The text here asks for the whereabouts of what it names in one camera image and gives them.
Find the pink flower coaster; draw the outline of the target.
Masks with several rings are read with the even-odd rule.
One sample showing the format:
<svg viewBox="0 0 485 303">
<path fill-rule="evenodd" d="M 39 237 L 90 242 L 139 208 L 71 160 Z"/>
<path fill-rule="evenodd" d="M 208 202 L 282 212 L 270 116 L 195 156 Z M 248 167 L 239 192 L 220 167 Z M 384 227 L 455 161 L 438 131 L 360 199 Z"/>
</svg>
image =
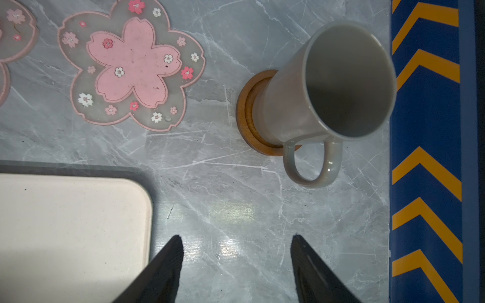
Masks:
<svg viewBox="0 0 485 303">
<path fill-rule="evenodd" d="M 37 20 L 18 1 L 1 1 L 1 103 L 5 103 L 11 87 L 7 64 L 26 56 L 37 43 Z"/>
<path fill-rule="evenodd" d="M 206 65 L 200 43 L 173 30 L 158 1 L 116 1 L 107 14 L 71 15 L 59 28 L 58 43 L 77 69 L 70 88 L 75 112 L 101 126 L 127 119 L 155 132 L 179 126 L 185 89 Z"/>
</svg>

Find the brown wooden round coaster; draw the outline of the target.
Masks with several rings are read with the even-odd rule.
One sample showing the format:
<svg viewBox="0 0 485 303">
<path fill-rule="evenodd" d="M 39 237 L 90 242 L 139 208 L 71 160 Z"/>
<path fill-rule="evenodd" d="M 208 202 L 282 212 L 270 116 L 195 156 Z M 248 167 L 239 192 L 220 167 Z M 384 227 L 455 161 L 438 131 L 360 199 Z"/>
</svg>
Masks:
<svg viewBox="0 0 485 303">
<path fill-rule="evenodd" d="M 263 71 L 252 77 L 240 93 L 236 119 L 251 148 L 282 157 L 291 165 L 298 147 L 323 132 L 309 99 L 305 66 L 297 61 L 280 71 Z"/>
</svg>

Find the grey mug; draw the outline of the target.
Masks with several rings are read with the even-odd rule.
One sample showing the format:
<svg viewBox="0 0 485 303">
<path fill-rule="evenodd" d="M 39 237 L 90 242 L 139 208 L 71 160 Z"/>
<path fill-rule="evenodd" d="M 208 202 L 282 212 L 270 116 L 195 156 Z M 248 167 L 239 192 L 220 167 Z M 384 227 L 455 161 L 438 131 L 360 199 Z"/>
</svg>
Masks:
<svg viewBox="0 0 485 303">
<path fill-rule="evenodd" d="M 390 118 L 397 77 L 388 51 L 360 24 L 333 21 L 319 29 L 258 92 L 252 118 L 258 135 L 282 148 L 289 178 L 307 188 L 336 180 L 345 141 L 362 140 Z M 304 178 L 295 150 L 324 146 L 315 179 Z"/>
</svg>

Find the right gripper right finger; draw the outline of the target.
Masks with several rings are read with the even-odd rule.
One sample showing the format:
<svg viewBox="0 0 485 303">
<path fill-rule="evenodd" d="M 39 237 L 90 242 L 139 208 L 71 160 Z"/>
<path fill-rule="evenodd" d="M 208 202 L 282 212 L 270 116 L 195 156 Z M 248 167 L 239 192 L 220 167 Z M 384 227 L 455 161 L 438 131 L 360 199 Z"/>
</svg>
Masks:
<svg viewBox="0 0 485 303">
<path fill-rule="evenodd" d="M 359 302 L 303 236 L 293 236 L 290 255 L 299 302 Z"/>
</svg>

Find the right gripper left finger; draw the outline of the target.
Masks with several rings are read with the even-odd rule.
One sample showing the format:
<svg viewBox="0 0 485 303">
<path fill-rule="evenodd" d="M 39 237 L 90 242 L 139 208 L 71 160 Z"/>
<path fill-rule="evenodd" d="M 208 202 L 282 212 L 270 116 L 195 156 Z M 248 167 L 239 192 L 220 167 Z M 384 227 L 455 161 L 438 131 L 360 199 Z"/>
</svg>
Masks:
<svg viewBox="0 0 485 303">
<path fill-rule="evenodd" d="M 174 302 L 184 257 L 182 238 L 173 236 L 114 303 Z"/>
</svg>

